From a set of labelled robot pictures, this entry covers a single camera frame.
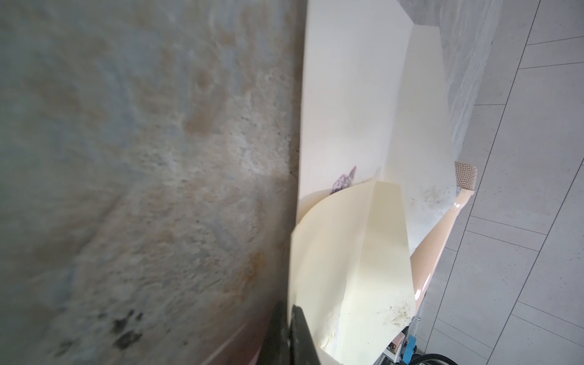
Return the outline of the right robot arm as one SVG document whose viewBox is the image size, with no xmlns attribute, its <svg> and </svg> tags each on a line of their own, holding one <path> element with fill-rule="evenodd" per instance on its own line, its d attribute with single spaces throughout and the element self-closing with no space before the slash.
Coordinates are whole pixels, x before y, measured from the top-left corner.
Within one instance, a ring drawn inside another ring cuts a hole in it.
<svg viewBox="0 0 584 365">
<path fill-rule="evenodd" d="M 409 365 L 458 365 L 454 360 L 442 354 L 424 354 L 413 358 Z"/>
</svg>

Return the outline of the cream white envelope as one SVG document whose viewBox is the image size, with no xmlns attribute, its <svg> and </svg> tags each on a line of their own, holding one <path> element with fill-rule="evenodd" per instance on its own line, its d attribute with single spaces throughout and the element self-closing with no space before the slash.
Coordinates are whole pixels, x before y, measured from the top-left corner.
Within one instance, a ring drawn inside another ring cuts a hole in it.
<svg viewBox="0 0 584 365">
<path fill-rule="evenodd" d="M 410 251 L 456 200 L 440 29 L 397 1 L 307 6 L 297 216 L 353 184 L 398 184 Z"/>
</svg>

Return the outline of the yellow envelope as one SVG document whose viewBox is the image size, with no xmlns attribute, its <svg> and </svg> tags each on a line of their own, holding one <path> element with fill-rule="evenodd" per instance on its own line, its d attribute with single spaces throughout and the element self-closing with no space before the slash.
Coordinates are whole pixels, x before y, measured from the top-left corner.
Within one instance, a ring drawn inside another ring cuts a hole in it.
<svg viewBox="0 0 584 365">
<path fill-rule="evenodd" d="M 372 364 L 416 313 L 400 186 L 364 182 L 326 197 L 291 235 L 288 304 L 323 364 Z"/>
</svg>

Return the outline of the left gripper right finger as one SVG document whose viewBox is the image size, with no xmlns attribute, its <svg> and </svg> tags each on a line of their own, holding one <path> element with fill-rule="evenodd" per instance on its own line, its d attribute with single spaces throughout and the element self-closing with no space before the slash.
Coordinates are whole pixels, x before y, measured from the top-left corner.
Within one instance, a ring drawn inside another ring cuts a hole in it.
<svg viewBox="0 0 584 365">
<path fill-rule="evenodd" d="M 290 363 L 321 365 L 303 310 L 293 306 L 290 320 Z"/>
</svg>

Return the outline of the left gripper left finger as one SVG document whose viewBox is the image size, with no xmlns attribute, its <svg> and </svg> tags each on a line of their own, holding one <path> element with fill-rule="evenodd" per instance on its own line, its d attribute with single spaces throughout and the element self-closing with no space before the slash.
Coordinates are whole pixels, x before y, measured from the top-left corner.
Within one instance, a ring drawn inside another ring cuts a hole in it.
<svg viewBox="0 0 584 365">
<path fill-rule="evenodd" d="M 289 327 L 287 324 L 287 305 L 285 302 L 279 301 L 275 305 L 257 364 L 290 364 Z"/>
</svg>

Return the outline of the red bordered card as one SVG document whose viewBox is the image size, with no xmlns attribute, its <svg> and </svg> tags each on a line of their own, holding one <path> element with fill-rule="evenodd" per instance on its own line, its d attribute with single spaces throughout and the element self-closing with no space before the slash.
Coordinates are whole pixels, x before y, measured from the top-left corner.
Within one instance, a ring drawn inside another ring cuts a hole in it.
<svg viewBox="0 0 584 365">
<path fill-rule="evenodd" d="M 245 323 L 199 364 L 256 364 L 268 326 L 267 316 Z"/>
</svg>

